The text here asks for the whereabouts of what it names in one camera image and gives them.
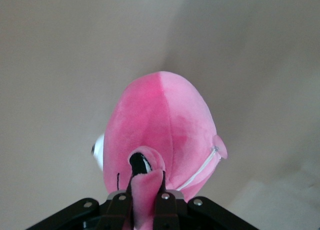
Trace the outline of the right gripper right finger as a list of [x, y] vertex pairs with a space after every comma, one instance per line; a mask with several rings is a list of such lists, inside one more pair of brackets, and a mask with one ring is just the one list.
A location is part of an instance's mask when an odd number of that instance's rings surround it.
[[180, 229], [180, 220], [177, 214], [176, 197], [166, 189], [166, 173], [162, 172], [161, 186], [154, 202], [153, 230]]

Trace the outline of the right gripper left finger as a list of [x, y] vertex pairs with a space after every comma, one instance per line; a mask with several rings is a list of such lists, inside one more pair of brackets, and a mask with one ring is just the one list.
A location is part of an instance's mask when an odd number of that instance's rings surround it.
[[134, 229], [131, 176], [126, 190], [110, 194], [105, 202], [107, 209], [101, 214], [96, 229]]

